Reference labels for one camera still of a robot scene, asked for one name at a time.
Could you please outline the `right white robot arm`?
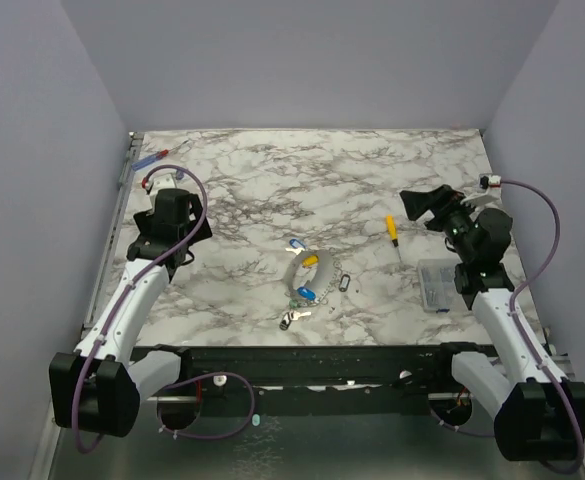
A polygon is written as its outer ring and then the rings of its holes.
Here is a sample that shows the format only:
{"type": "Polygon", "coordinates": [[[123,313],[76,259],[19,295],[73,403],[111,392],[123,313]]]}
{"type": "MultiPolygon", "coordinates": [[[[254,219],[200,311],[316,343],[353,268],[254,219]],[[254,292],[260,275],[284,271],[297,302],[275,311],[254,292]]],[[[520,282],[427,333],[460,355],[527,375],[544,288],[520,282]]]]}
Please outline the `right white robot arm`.
{"type": "Polygon", "coordinates": [[[478,351],[454,350],[431,367],[433,383],[453,391],[462,385],[489,413],[501,454],[537,461],[556,470],[560,461],[580,468],[585,454],[585,383],[572,381],[554,362],[519,307],[522,289],[502,259],[511,244],[512,218],[490,207],[502,181],[483,177],[482,192],[466,196],[444,184],[429,192],[400,193],[406,215],[441,232],[457,254],[455,288],[487,331],[502,366],[478,351]]]}

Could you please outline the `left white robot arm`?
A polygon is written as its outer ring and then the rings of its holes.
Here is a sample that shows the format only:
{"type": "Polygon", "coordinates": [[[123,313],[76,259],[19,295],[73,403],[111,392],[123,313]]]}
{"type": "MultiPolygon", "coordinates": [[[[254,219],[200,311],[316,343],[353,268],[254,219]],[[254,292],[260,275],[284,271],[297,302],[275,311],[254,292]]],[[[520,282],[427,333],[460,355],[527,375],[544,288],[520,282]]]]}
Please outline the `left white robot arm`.
{"type": "Polygon", "coordinates": [[[193,262],[191,247],[211,238],[208,197],[170,187],[152,195],[138,212],[136,239],[113,297],[90,332],[71,353],[58,352],[49,365],[55,422],[74,432],[124,437],[140,403],[164,387],[178,395],[192,385],[193,371],[174,354],[160,351],[130,360],[141,327],[176,271],[193,262]]]}

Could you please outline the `blue tag key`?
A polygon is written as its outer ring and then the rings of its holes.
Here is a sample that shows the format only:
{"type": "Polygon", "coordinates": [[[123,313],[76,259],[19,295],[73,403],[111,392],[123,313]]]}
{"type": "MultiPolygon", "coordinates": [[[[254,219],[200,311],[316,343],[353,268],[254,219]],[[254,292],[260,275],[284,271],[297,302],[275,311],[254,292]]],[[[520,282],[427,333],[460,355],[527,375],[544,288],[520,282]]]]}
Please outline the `blue tag key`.
{"type": "Polygon", "coordinates": [[[285,250],[294,253],[295,255],[299,255],[307,250],[307,246],[297,238],[292,238],[289,240],[288,247],[286,247],[285,250]]]}

